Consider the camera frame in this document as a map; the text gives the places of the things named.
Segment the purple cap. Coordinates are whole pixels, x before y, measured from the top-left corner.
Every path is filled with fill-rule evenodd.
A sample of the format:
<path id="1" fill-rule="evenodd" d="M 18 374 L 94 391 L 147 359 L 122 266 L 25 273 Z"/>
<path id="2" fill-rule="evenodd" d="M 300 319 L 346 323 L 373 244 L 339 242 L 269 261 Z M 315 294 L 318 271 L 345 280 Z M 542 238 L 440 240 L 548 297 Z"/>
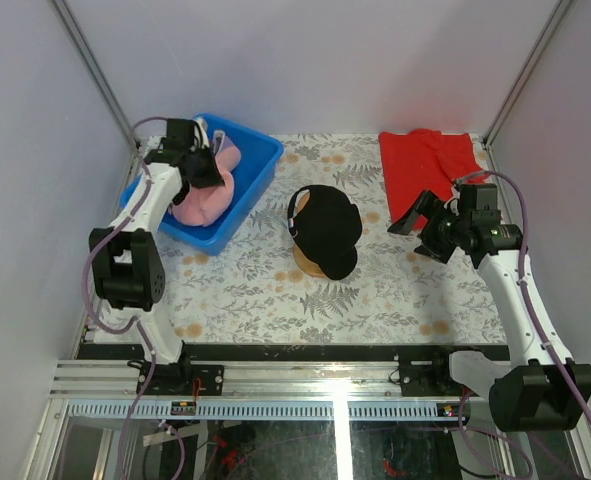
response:
<path id="1" fill-rule="evenodd" d="M 199 125 L 198 138 L 199 142 L 203 144 L 208 130 L 208 123 L 202 116 L 194 117 L 193 120 Z M 214 155 L 217 155 L 224 148 L 225 140 L 226 134 L 223 130 L 216 129 L 213 131 L 209 140 L 209 146 Z"/>

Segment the red cloth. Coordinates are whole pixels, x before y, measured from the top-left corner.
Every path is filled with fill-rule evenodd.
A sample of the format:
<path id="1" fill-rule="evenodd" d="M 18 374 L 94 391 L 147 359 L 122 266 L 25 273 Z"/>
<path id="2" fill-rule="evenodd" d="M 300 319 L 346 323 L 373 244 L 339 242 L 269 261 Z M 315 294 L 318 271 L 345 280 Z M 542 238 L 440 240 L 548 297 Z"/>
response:
<path id="1" fill-rule="evenodd" d="M 401 219 L 424 190 L 452 197 L 452 182 L 480 171 L 469 134 L 416 129 L 378 135 L 384 185 L 392 221 Z"/>

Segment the blue plastic bin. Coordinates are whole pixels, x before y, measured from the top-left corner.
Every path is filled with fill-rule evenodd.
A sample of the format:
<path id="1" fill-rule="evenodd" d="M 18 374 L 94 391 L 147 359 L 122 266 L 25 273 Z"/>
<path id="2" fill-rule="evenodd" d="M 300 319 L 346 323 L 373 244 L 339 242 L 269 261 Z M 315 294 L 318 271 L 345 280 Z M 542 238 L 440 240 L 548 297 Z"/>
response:
<path id="1" fill-rule="evenodd" d="M 199 125 L 187 118 L 166 118 L 166 130 L 159 144 L 141 159 L 141 174 L 124 195 L 123 209 L 112 222 L 122 249 L 134 250 L 141 243 L 154 248 L 154 236 L 163 232 L 207 255 L 223 251 L 233 234 L 275 176 L 283 153 L 282 144 L 263 133 L 211 114 L 200 114 L 208 123 L 204 143 L 199 142 Z M 223 130 L 241 152 L 233 171 L 234 196 L 226 211 L 208 227 L 186 226 L 170 214 L 173 197 L 182 181 L 177 161 L 181 145 L 209 147 L 214 130 Z"/>

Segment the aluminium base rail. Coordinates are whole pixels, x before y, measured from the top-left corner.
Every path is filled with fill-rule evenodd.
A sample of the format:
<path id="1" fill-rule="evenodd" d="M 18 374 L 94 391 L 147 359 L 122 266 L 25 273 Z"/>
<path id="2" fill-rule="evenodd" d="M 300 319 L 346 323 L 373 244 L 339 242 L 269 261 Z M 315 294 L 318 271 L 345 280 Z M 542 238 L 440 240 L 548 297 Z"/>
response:
<path id="1" fill-rule="evenodd" d="M 419 376 L 406 375 L 394 384 L 398 364 L 386 362 L 254 362 L 193 361 L 204 373 L 211 365 L 223 367 L 219 400 L 287 401 L 326 400 L 335 396 L 350 400 L 393 398 L 442 399 L 456 395 L 421 393 Z M 138 371 L 125 360 L 61 360 L 51 383 L 52 398 L 132 399 Z"/>

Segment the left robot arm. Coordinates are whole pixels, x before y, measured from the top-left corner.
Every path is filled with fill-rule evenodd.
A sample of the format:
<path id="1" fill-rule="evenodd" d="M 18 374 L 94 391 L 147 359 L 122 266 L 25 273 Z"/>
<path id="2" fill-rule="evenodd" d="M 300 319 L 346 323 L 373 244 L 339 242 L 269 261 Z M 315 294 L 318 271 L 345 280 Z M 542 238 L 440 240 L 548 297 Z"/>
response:
<path id="1" fill-rule="evenodd" d="M 168 317 L 156 311 L 165 270 L 154 236 L 170 207 L 198 187 L 223 184 L 201 117 L 169 118 L 157 148 L 138 154 L 139 181 L 126 206 L 89 235 L 82 294 L 93 323 L 117 336 L 135 331 L 145 359 L 141 393 L 196 394 L 199 381 Z"/>

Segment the right frame post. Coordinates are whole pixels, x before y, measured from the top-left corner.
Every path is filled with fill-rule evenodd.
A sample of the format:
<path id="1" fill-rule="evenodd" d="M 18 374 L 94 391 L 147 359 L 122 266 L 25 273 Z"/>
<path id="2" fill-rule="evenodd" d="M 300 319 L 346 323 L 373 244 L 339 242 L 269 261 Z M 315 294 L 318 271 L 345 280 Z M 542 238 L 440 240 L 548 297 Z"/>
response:
<path id="1" fill-rule="evenodd" d="M 509 118 L 530 78 L 534 74 L 535 69 L 544 57 L 549 45 L 556 37 L 575 4 L 575 0 L 559 0 L 555 3 L 551 14 L 546 20 L 533 47 L 527 55 L 526 60 L 522 65 L 519 74 L 517 75 L 511 88 L 509 89 L 508 94 L 503 101 L 498 113 L 482 137 L 483 144 L 487 149 L 491 147 L 493 142 L 498 137 L 503 125 Z"/>

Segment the left frame post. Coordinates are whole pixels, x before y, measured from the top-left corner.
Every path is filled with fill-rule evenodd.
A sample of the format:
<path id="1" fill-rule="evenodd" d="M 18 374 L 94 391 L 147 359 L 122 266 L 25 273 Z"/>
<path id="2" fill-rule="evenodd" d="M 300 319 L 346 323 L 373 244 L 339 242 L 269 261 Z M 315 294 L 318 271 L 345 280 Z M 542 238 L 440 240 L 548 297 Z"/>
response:
<path id="1" fill-rule="evenodd" d="M 76 19 L 74 12 L 69 5 L 69 2 L 65 0 L 48 0 L 47 3 L 53 9 L 56 17 L 66 31 L 69 40 L 126 144 L 129 149 L 133 151 L 136 146 L 136 141 L 133 137 L 131 122 L 128 120 L 108 78 L 98 62 L 80 23 Z"/>

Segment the frame post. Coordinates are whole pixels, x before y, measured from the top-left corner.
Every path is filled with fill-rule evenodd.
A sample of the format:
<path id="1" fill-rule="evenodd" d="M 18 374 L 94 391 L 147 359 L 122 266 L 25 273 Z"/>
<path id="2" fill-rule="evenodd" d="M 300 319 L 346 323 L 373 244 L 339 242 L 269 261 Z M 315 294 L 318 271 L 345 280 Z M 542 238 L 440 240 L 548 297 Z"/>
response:
<path id="1" fill-rule="evenodd" d="M 546 20 L 533 47 L 527 55 L 526 60 L 522 65 L 519 74 L 517 75 L 511 88 L 509 89 L 508 94 L 503 101 L 498 113 L 482 137 L 483 144 L 487 149 L 491 147 L 493 142 L 498 137 L 503 125 L 509 118 L 530 78 L 534 74 L 535 69 L 544 57 L 549 45 L 556 37 L 575 4 L 575 0 L 559 0 L 555 3 L 551 14 Z"/>
<path id="2" fill-rule="evenodd" d="M 53 9 L 56 17 L 66 31 L 69 40 L 126 144 L 129 149 L 133 151 L 136 146 L 136 141 L 133 137 L 131 122 L 128 120 L 108 78 L 98 62 L 80 23 L 76 19 L 74 12 L 69 5 L 69 2 L 65 0 L 48 0 L 47 3 Z"/>

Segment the wooden hat stand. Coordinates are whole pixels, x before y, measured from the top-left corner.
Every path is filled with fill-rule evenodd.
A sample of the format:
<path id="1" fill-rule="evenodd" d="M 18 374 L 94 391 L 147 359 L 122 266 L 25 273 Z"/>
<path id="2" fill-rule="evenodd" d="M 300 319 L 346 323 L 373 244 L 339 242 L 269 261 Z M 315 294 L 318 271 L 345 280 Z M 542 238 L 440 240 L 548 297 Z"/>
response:
<path id="1" fill-rule="evenodd" d="M 306 192 L 300 195 L 295 207 L 295 212 L 299 213 L 308 203 L 310 193 Z M 326 275 L 321 268 L 311 260 L 309 260 L 297 244 L 293 246 L 293 257 L 298 268 L 306 275 L 314 278 L 325 278 Z"/>

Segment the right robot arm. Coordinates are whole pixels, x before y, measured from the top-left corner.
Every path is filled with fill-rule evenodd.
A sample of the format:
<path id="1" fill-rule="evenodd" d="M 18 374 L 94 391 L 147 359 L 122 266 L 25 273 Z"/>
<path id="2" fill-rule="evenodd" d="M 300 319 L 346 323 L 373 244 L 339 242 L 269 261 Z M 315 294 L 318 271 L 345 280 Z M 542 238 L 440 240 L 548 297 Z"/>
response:
<path id="1" fill-rule="evenodd" d="M 576 363 L 557 335 L 534 285 L 523 233 L 501 220 L 496 185 L 464 184 L 458 191 L 456 207 L 422 191 L 389 231 L 408 236 L 424 218 L 416 254 L 440 263 L 457 249 L 469 256 L 495 303 L 510 364 L 455 351 L 431 369 L 432 385 L 447 395 L 467 387 L 488 402 L 503 432 L 572 430 L 591 396 L 591 366 Z"/>

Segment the pink cap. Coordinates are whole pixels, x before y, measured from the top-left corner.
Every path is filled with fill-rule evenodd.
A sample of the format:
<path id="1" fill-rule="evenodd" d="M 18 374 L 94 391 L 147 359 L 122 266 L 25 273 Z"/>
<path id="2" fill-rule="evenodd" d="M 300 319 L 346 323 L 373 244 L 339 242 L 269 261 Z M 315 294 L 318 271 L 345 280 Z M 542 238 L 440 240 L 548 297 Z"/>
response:
<path id="1" fill-rule="evenodd" d="M 215 155 L 217 167 L 225 184 L 218 187 L 193 189 L 180 205 L 172 205 L 170 214 L 179 223 L 193 227 L 212 225 L 231 205 L 235 181 L 233 171 L 239 165 L 241 152 L 226 136 L 224 148 Z"/>

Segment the black baseball cap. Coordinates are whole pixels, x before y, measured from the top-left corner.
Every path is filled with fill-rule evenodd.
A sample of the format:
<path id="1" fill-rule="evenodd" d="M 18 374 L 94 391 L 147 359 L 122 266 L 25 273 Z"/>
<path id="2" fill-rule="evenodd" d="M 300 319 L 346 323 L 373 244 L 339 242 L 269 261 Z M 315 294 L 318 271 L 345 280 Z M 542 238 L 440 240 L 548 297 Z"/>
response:
<path id="1" fill-rule="evenodd" d="M 343 191 L 322 184 L 301 187 L 290 198 L 287 224 L 295 245 L 327 278 L 343 280 L 355 269 L 362 221 Z"/>

